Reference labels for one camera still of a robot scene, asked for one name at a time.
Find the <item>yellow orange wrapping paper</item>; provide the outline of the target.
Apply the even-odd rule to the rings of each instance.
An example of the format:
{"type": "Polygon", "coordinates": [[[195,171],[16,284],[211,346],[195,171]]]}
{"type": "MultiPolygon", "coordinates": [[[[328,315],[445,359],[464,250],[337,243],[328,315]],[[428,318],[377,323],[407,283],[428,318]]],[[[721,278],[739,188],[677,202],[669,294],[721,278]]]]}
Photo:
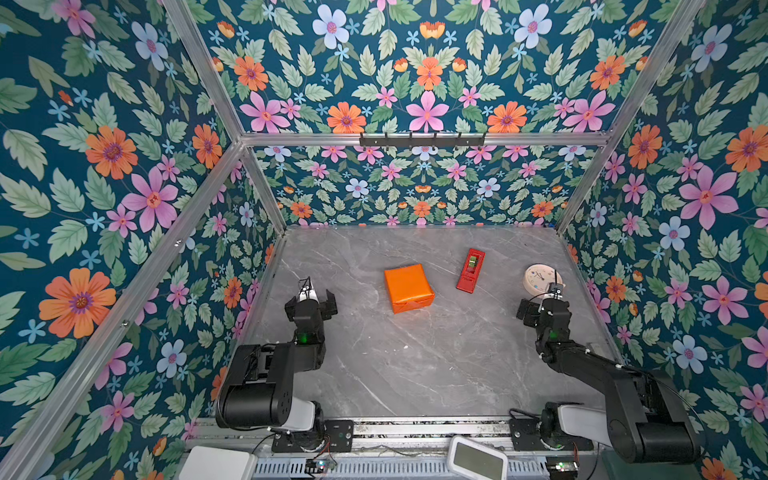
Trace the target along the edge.
{"type": "Polygon", "coordinates": [[[435,293],[421,264],[384,272],[390,304],[394,314],[430,306],[435,293]]]}

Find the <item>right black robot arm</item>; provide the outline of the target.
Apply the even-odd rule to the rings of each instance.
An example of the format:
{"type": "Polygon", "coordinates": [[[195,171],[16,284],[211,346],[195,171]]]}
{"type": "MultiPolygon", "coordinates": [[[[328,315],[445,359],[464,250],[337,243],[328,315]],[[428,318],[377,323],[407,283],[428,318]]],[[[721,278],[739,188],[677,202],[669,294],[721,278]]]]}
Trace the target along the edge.
{"type": "Polygon", "coordinates": [[[700,458],[701,441],[668,375],[625,367],[572,340],[570,305],[562,299],[523,299],[516,316],[536,331],[543,363],[604,397],[602,410],[547,403],[539,415],[543,442],[580,437],[611,447],[627,463],[692,464],[700,458]]]}

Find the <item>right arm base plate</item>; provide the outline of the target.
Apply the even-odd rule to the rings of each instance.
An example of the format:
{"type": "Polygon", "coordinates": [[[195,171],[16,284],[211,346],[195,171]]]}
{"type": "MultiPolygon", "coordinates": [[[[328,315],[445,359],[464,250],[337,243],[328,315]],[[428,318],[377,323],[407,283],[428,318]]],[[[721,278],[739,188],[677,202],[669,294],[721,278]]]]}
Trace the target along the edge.
{"type": "Polygon", "coordinates": [[[553,425],[543,428],[541,421],[532,417],[514,417],[508,422],[513,447],[516,451],[590,452],[595,444],[583,437],[564,433],[553,425]]]}

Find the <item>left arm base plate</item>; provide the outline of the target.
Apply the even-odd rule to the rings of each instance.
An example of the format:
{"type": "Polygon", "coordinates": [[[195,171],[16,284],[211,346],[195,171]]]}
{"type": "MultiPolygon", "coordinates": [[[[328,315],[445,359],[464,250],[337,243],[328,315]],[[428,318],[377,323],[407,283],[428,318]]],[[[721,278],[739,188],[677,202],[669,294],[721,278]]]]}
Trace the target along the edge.
{"type": "Polygon", "coordinates": [[[355,422],[348,419],[325,420],[318,430],[305,432],[277,432],[271,451],[273,453],[319,454],[348,453],[352,450],[355,422]]]}

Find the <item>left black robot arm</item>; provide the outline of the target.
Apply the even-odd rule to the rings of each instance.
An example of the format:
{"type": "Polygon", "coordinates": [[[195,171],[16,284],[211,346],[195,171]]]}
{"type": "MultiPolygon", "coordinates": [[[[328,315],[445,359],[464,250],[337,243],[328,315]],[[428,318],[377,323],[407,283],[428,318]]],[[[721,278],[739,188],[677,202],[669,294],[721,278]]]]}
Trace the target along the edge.
{"type": "Polygon", "coordinates": [[[300,434],[321,431],[322,407],[294,394],[294,377],[321,368],[326,354],[325,322],[338,313],[337,301],[331,291],[320,301],[310,289],[286,302],[285,312],[295,327],[290,341],[237,347],[217,400],[219,427],[300,434]]]}

